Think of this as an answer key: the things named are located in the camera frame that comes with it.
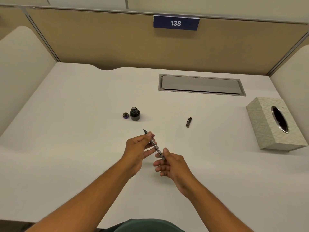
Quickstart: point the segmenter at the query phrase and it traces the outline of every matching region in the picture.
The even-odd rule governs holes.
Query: desk
[[[158,91],[159,74],[238,78],[247,96]],[[309,158],[258,148],[245,108],[257,96],[280,97],[267,76],[57,63],[0,137],[0,219],[37,222],[146,129],[253,230],[307,231]],[[123,119],[133,106],[141,119]],[[155,172],[155,159],[144,160],[99,228],[160,218],[205,231],[190,202]]]

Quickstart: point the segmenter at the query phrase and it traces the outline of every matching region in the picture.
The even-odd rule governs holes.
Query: finger
[[[175,161],[175,158],[173,157],[173,155],[170,153],[170,151],[166,147],[163,149],[163,155],[170,164],[173,164],[173,162]]]
[[[160,172],[160,171],[170,171],[171,170],[171,166],[170,165],[160,165],[158,167],[155,168],[156,172]]]
[[[168,177],[168,178],[170,178],[170,179],[173,179],[173,177],[172,177],[172,174],[171,174],[171,172],[170,171],[161,171],[160,172],[160,176],[166,176],[166,177]]]
[[[146,134],[143,134],[143,135],[140,135],[140,136],[137,136],[137,137],[132,138],[132,140],[133,140],[135,143],[138,143],[138,142],[140,142],[141,140],[143,140],[145,136],[146,136]]]
[[[148,144],[145,146],[145,149],[150,148],[150,147],[152,147],[152,144],[151,144],[151,143],[148,143]]]
[[[148,150],[148,151],[145,151],[144,152],[144,159],[146,158],[146,157],[148,157],[148,156],[150,156],[152,153],[154,153],[155,152],[155,148],[151,148],[150,150]]]
[[[152,138],[152,133],[151,133],[151,132],[148,132],[148,133],[144,136],[143,140],[141,140],[139,143],[140,143],[142,146],[145,147],[145,146],[150,142],[151,138]]]
[[[169,163],[166,160],[156,160],[154,162],[154,166],[160,166],[160,165],[169,165]]]

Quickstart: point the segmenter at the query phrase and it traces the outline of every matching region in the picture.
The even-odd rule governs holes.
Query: number sign
[[[200,19],[154,15],[154,27],[196,31]]]

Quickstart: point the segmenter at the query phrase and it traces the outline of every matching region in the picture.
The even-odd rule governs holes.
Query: white side divider
[[[0,136],[55,64],[27,27],[17,27],[0,41]]]
[[[309,45],[297,51],[270,79],[309,142]]]

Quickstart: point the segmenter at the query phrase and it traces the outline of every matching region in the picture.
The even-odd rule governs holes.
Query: person's left hand
[[[145,151],[145,149],[152,147],[152,144],[149,142],[154,136],[154,134],[148,132],[147,134],[127,140],[126,149],[121,160],[129,165],[133,175],[137,174],[141,169],[142,160],[156,152],[155,148]]]

